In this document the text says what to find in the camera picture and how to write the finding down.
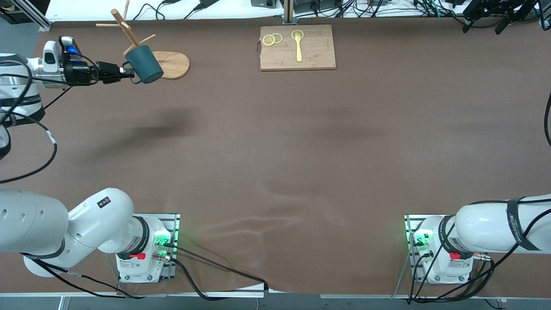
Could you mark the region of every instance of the brown table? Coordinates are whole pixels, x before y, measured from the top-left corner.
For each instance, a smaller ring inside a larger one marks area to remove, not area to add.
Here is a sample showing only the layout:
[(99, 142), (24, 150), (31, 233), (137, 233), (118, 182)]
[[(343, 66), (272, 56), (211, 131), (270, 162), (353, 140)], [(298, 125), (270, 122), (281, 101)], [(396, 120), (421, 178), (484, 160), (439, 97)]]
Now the brown table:
[[(44, 118), (57, 158), (11, 186), (69, 209), (120, 188), (136, 212), (181, 213), (181, 244), (275, 290), (370, 295), (394, 292), (407, 253), (404, 214), (450, 214), (476, 200), (551, 191), (543, 135), (551, 40), (537, 23), (496, 36), (492, 28), (463, 34), (452, 19), (304, 20), (333, 24), (337, 69), (260, 72), (260, 26), (280, 21), (132, 23), (140, 38), (158, 35), (153, 50), (185, 53), (189, 74), (71, 90)], [(129, 45), (120, 29), (56, 23), (40, 35), (39, 50), (59, 35), (113, 63)], [(10, 132), (2, 175), (47, 160), (51, 145), (40, 129)], [(20, 255), (0, 261), (2, 292), (71, 291), (32, 276)], [(253, 284), (184, 262), (204, 290)], [(546, 255), (513, 255), (482, 295), (549, 298), (548, 265)], [(74, 269), (114, 283), (97, 251)], [(401, 294), (409, 279), (407, 271)], [(424, 294), (444, 289), (427, 285)], [(190, 287), (178, 273), (129, 290)]]

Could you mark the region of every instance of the mug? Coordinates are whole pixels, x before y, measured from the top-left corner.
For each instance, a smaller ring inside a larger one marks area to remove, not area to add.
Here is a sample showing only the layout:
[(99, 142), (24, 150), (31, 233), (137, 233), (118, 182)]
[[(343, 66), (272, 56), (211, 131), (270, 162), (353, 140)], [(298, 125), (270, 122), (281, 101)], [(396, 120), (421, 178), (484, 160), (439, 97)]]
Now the mug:
[(140, 78), (140, 81), (132, 81), (134, 84), (142, 82), (149, 84), (157, 81), (164, 74), (159, 62), (155, 59), (155, 56), (147, 45), (141, 45), (132, 49), (125, 57), (127, 61), (122, 64), (122, 67), (129, 63)]

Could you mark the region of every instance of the fork handle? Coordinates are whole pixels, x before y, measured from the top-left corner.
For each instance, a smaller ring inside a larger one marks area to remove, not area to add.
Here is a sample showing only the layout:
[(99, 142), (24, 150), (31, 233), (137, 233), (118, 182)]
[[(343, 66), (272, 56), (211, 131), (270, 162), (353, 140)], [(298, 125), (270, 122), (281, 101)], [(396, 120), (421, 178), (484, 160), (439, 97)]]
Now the fork handle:
[(300, 50), (300, 41), (295, 39), (296, 41), (296, 61), (301, 62), (302, 61), (302, 51)]

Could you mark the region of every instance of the red button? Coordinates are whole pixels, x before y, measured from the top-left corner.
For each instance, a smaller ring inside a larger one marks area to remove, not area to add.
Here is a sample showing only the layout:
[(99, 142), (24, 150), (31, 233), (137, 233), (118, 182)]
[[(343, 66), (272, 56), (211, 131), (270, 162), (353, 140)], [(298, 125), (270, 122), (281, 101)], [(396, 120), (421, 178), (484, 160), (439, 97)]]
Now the red button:
[(135, 257), (135, 258), (140, 259), (140, 260), (145, 259), (145, 253), (131, 254), (129, 256), (130, 257)]
[(450, 258), (451, 258), (451, 259), (460, 259), (460, 258), (461, 258), (461, 254), (456, 253), (456, 252), (452, 252), (452, 253), (450, 253)]

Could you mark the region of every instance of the mug handle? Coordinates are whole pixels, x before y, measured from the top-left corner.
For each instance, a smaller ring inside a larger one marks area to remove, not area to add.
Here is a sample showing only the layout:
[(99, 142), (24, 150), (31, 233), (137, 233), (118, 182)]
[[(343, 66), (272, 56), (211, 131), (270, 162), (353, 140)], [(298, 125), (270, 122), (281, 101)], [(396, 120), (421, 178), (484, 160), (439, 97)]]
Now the mug handle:
[[(121, 67), (124, 68), (125, 65), (128, 65), (130, 62), (129, 61), (125, 61), (122, 63)], [(137, 82), (134, 82), (134, 80), (132, 80), (132, 78), (130, 78), (130, 82), (132, 82), (132, 84), (140, 84), (142, 82), (142, 80), (139, 80)]]

